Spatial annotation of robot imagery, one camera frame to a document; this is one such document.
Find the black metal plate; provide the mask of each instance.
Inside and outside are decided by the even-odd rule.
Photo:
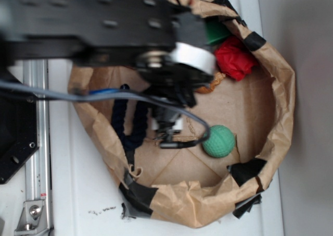
[[[7,71],[0,78],[19,83]],[[3,95],[12,92],[0,91],[0,184],[5,184],[38,149],[37,107],[29,102],[31,94],[20,94],[23,98],[17,100]]]

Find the blue cable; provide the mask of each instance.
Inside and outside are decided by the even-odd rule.
[[[110,94],[116,92],[119,92],[119,89],[98,89],[89,91],[89,94]]]

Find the green ball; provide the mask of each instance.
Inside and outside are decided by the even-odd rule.
[[[236,140],[229,128],[216,125],[210,128],[210,137],[203,142],[203,149],[215,158],[227,156],[234,149]]]

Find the paper bag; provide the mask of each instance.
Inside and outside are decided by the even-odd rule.
[[[225,158],[208,156],[201,145],[181,150],[160,149],[151,127],[135,151],[131,170],[122,144],[110,125],[113,101],[76,103],[75,109],[111,176],[124,196],[131,216],[149,217],[199,228],[234,211],[240,217],[266,190],[284,159],[293,128],[294,71],[263,38],[248,29],[227,0],[194,0],[193,13],[219,16],[260,63],[236,82],[226,78],[209,94],[196,94],[190,109],[210,126],[224,125],[236,135],[237,146]],[[149,84],[127,67],[74,66],[69,91],[119,88],[128,84],[143,91]],[[129,101],[125,133],[132,129],[135,102]],[[197,139],[203,127],[184,118],[176,140]]]

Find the red cloth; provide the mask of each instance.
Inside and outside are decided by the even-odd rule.
[[[251,73],[253,66],[258,66],[257,59],[245,47],[243,42],[234,35],[225,40],[214,52],[221,72],[240,81]]]

